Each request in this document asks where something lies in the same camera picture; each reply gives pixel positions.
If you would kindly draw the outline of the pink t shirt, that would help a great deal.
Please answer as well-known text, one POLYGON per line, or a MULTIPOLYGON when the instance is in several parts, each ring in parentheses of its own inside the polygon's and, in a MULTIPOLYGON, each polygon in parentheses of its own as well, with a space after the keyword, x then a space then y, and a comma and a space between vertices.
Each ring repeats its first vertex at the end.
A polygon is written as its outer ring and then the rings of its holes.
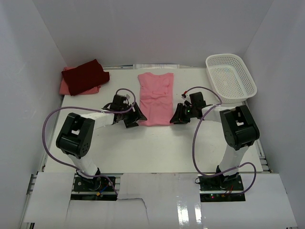
POLYGON ((174 74, 138 75, 140 83, 140 110, 147 118, 141 126, 169 126, 173 116, 174 74))

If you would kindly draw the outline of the white perforated plastic basket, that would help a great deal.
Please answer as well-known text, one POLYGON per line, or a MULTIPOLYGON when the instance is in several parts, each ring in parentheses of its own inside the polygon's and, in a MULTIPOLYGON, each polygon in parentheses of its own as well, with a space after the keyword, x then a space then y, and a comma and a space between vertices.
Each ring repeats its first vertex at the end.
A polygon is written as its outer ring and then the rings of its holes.
POLYGON ((215 54, 208 56, 205 64, 211 87, 223 103, 240 103, 256 95, 257 87, 241 57, 215 54))

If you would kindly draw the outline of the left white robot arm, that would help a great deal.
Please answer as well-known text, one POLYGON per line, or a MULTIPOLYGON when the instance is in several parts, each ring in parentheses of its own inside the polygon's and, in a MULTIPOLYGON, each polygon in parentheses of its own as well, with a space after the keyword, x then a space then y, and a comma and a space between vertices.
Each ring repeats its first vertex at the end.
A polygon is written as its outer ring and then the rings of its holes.
POLYGON ((100 112, 89 114, 69 113, 56 139, 56 147, 73 161, 78 175, 85 178, 89 190, 100 187, 99 168, 94 164, 89 150, 94 130, 123 121, 126 128, 138 126, 146 121, 137 103, 130 104, 128 97, 115 95, 100 112))

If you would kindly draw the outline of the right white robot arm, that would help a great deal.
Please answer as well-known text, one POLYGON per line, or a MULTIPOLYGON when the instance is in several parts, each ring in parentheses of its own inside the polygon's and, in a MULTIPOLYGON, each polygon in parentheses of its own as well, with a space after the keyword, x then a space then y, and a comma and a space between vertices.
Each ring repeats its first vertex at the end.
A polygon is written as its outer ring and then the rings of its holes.
POLYGON ((227 146, 222 161, 216 168, 215 184, 227 190, 238 176, 247 149, 259 138, 259 129, 246 105, 221 107, 206 104, 201 92, 190 95, 190 101, 178 103, 171 124, 187 124, 192 118, 222 124, 227 146))

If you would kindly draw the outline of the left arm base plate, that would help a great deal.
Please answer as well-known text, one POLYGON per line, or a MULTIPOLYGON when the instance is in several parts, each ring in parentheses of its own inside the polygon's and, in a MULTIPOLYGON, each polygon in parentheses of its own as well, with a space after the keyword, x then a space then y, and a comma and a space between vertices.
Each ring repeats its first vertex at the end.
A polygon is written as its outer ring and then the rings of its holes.
POLYGON ((71 200, 82 201, 116 201, 111 183, 104 177, 85 180, 83 177, 75 175, 71 200))

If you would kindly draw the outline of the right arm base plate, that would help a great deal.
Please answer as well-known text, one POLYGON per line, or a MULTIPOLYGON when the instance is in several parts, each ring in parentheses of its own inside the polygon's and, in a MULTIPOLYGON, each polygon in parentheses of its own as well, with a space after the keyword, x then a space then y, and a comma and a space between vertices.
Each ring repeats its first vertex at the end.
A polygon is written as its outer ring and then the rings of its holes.
POLYGON ((195 179, 195 183, 199 185, 200 201, 202 203, 216 202, 245 202, 244 186, 241 176, 236 179, 222 183, 220 177, 207 178, 200 176, 195 179))

